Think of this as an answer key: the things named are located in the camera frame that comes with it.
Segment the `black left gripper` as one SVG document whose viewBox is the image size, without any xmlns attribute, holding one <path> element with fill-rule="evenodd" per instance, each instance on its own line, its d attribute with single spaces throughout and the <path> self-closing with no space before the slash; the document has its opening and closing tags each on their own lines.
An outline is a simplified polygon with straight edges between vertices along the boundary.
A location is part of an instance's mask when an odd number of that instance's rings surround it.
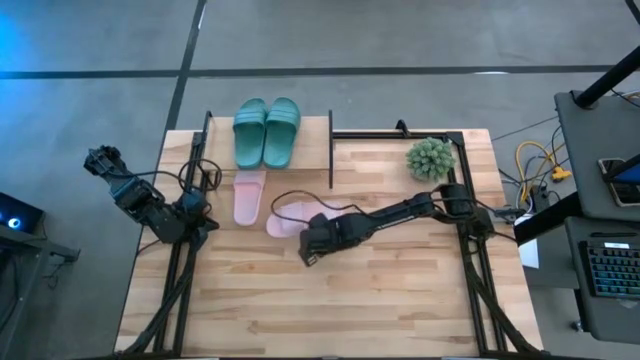
<svg viewBox="0 0 640 360">
<path fill-rule="evenodd" d="M 90 149 L 84 161 L 84 168 L 92 175 L 102 175 L 112 196 L 115 196 L 131 178 L 130 171 L 123 165 L 120 151 L 113 146 Z"/>
</svg>

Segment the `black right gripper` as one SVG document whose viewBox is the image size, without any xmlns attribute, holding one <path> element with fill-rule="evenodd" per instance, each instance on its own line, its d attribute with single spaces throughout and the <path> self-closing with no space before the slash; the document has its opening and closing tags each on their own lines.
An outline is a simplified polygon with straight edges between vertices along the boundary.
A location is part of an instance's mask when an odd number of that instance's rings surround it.
<svg viewBox="0 0 640 360">
<path fill-rule="evenodd" d="M 323 248 L 351 248 L 364 241 L 364 218 L 357 214 L 345 214 L 333 219 L 318 214 L 300 232 L 299 255 L 306 267 L 314 265 L 323 256 Z"/>
</svg>

